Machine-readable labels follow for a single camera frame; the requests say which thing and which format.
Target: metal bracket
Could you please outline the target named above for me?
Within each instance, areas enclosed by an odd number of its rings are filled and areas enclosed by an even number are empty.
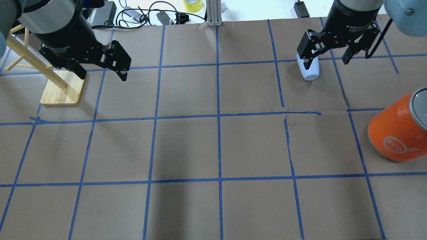
[[[208,26],[222,26],[221,0],[206,0]]]

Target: orange mug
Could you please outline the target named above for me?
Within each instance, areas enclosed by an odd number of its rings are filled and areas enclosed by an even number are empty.
[[[371,119],[369,139],[384,157],[408,162],[427,155],[427,87],[402,97]]]

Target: square wooden base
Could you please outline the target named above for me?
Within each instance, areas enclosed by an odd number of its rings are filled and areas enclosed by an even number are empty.
[[[40,103],[43,105],[75,105],[80,102],[85,79],[80,79],[76,74],[69,71],[55,71],[64,81],[68,83],[66,89],[57,87],[53,82],[47,80]]]

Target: white object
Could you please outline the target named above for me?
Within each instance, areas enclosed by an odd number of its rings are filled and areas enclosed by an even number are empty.
[[[296,54],[296,61],[298,62],[299,71],[306,81],[313,81],[319,77],[319,57],[315,57],[313,59],[313,62],[311,63],[311,66],[308,70],[305,69],[304,60],[300,59],[298,54]]]

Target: power adapter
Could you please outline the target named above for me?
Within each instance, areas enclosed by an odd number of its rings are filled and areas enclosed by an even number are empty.
[[[294,4],[295,13],[298,16],[298,18],[309,18],[310,14],[308,14],[307,7],[305,6],[304,2],[296,2]]]

